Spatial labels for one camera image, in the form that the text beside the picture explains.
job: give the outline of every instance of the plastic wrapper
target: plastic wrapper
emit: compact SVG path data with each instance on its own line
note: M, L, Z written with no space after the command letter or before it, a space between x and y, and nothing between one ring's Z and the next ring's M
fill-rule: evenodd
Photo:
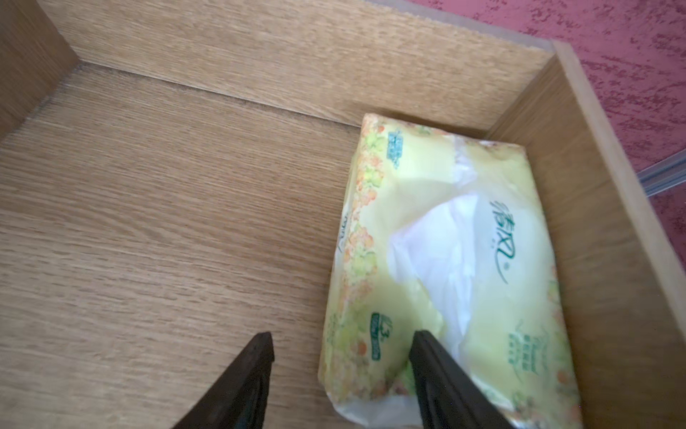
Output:
M580 428L554 254L522 147L366 115L335 250L319 379L367 427L421 424L426 329L521 428Z

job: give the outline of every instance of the tissue packaging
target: tissue packaging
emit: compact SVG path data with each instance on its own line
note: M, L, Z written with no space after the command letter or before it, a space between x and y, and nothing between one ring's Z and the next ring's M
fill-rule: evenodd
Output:
M429 330L519 427L581 427L552 245L520 146L366 115L344 198L319 379L368 427L421 424Z

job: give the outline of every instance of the wooden drawer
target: wooden drawer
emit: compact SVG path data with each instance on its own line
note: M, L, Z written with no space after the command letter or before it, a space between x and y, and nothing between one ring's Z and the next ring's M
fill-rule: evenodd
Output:
M526 146L585 426L686 425L686 276L571 47L379 3L2 1L3 427L170 427L264 330L265 426L351 427L316 368L365 112Z

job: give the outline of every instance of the printed logo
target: printed logo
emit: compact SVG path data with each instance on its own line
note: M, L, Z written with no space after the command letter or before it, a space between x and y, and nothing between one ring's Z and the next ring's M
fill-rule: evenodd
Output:
M369 320L369 335L372 339L372 360L381 359L381 344L393 332L393 322L390 317L379 313L372 313Z
M395 169L400 165L400 158L403 156L403 135L400 130L388 133L388 149L386 158L390 159Z
M348 214L346 213L345 216L343 216L343 219L341 220L341 228L340 231L338 232L338 250L343 251L343 239L345 238L345 228L348 226Z
M510 261L515 258L515 239L512 234L515 232L515 220L508 209L508 206L498 201L491 201L490 206L493 208L493 217L495 219L495 235L493 239L495 245L495 266L498 269L500 278L505 284L508 281L505 279L503 271L510 269Z
M508 363L512 365L514 374L521 381L522 373L544 375L547 379L547 349L548 334L541 327L543 335L534 336L523 333L520 328L523 321L509 334L510 348L508 350Z

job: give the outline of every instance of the red textured wall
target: red textured wall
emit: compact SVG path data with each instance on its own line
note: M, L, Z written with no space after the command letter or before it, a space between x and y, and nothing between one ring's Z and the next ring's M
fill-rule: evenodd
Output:
M571 43L638 172L686 148L686 0L412 0ZM686 185L652 197L686 266Z

